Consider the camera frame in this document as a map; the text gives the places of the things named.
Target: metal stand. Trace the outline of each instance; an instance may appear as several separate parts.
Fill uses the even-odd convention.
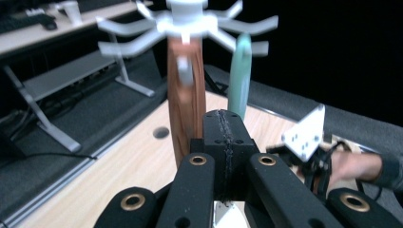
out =
[[[116,35],[114,33],[112,33],[113,29],[110,28],[107,32],[109,33],[109,38],[112,41],[112,43],[118,44]],[[147,97],[154,96],[155,92],[153,90],[151,90],[145,86],[139,85],[135,82],[130,81],[130,79],[128,78],[128,75],[127,75],[125,61],[124,61],[122,55],[119,55],[119,54],[115,55],[114,58],[115,58],[116,63],[119,65],[119,69],[121,71],[121,75],[115,78],[115,80],[118,83],[120,83],[124,86],[127,86],[135,91],[138,91]]]
[[[4,66],[4,71],[10,77],[18,92],[23,96],[24,100],[32,109],[33,113],[38,117],[39,122],[38,125],[47,132],[53,139],[59,142],[62,146],[67,148],[70,152],[77,152],[80,150],[81,145],[75,142],[69,135],[65,132],[61,131],[55,125],[53,125],[44,114],[39,105],[35,102],[33,97],[27,92],[24,85],[20,82],[20,80],[15,76],[14,72],[11,70],[9,66]]]

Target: wooden post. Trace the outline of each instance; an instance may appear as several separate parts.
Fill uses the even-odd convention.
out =
[[[178,57],[186,57],[193,67],[193,84],[184,85],[178,72]],[[202,45],[199,39],[183,43],[168,38],[168,101],[175,160],[179,167],[190,152],[190,139],[202,137],[202,115],[205,113],[205,84]]]

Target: gray carpet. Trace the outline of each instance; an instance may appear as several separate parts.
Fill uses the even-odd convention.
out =
[[[67,157],[71,153],[35,122],[27,125],[23,137],[15,143],[29,157],[24,160],[0,158],[0,164],[3,163],[0,165],[1,221],[8,226],[15,224],[78,175],[80,169],[95,162],[105,147],[166,99],[166,79],[160,76],[151,51],[126,61],[126,66],[130,79],[154,89],[156,95],[148,98],[115,82],[119,71],[117,66],[112,66],[77,85],[78,93],[71,92],[74,88],[67,88],[49,97],[47,100],[55,104],[45,108],[50,121],[82,145],[73,155],[91,158]],[[61,104],[67,111],[57,112]]]
[[[215,66],[205,66],[205,70],[215,83],[228,85],[228,72]],[[319,105],[314,100],[253,81],[250,85],[248,104],[295,122]],[[403,127],[356,115],[329,105],[326,105],[324,131],[326,134],[333,134],[358,143],[366,151],[402,154]],[[376,186],[364,184],[364,191],[370,197],[374,198],[378,190]],[[392,191],[382,189],[377,202],[403,223],[403,209]]]

